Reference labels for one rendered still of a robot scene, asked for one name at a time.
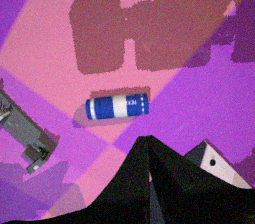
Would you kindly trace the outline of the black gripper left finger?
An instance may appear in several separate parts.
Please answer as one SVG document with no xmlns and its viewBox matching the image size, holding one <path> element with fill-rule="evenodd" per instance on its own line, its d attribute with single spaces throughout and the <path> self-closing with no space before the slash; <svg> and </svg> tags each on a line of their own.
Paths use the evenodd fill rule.
<svg viewBox="0 0 255 224">
<path fill-rule="evenodd" d="M 149 224 L 149 153 L 146 136 L 139 136 L 106 188 L 92 204 L 76 212 L 37 221 L 1 224 Z"/>
</svg>

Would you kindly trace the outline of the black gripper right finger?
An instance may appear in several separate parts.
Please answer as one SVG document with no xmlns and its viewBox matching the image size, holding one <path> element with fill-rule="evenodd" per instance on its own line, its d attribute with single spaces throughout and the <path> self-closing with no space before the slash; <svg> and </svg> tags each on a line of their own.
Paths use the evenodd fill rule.
<svg viewBox="0 0 255 224">
<path fill-rule="evenodd" d="M 164 224 L 255 224 L 255 188 L 238 188 L 146 136 Z"/>
</svg>

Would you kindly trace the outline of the blue battery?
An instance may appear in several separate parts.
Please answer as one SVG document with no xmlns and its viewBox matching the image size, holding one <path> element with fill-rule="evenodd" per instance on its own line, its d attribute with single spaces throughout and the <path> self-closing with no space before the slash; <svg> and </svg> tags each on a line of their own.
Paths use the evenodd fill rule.
<svg viewBox="0 0 255 224">
<path fill-rule="evenodd" d="M 129 93 L 87 98 L 84 111 L 88 119 L 141 116 L 149 112 L 148 96 L 147 93 Z"/>
</svg>

